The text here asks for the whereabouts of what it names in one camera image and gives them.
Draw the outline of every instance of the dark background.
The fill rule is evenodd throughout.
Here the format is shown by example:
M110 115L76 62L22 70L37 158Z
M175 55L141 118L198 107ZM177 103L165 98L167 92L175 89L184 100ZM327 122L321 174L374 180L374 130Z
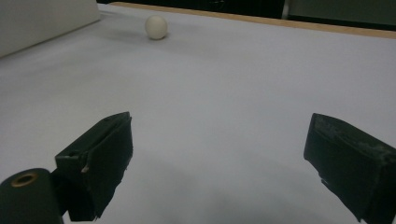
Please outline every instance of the dark background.
M97 0L97 2L107 4L114 1ZM124 0L122 2L278 19L282 17L285 4L285 0Z

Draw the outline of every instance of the ball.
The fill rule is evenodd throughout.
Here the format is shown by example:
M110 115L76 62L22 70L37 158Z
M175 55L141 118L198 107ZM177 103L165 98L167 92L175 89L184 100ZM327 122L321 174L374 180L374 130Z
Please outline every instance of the ball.
M146 20L146 33L151 39L162 39L168 32L168 23L161 16L150 16Z

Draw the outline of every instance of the wooden table edge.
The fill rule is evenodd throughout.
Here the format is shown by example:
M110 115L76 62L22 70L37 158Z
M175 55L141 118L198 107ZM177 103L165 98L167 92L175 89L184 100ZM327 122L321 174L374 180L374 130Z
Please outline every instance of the wooden table edge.
M118 6L118 7L133 7L133 8L154 10L154 11L197 15L197 16L207 16L207 17L222 18L222 19L234 20L234 21L250 21L250 22L257 22L257 23L269 24L269 25L285 26L291 28L302 28L307 30L318 30L318 31L334 32L334 33L349 34L349 35L366 35L366 36L396 39L396 32L393 31L319 24L319 23L304 22L304 21L286 21L286 20L269 19L262 17L251 17L251 16L200 11L200 10L175 8L175 7L157 7L157 6L149 6L149 5L141 5L141 4L133 4L133 3L124 3L124 2L113 2L110 3L110 5Z

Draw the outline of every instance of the table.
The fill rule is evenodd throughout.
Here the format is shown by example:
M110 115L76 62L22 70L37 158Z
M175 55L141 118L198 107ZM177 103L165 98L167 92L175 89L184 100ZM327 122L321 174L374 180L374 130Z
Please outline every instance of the table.
M52 171L128 110L134 157L98 224L357 223L304 142L317 112L396 146L396 39L99 8L99 22L0 60L1 180ZM145 35L152 14L164 40Z

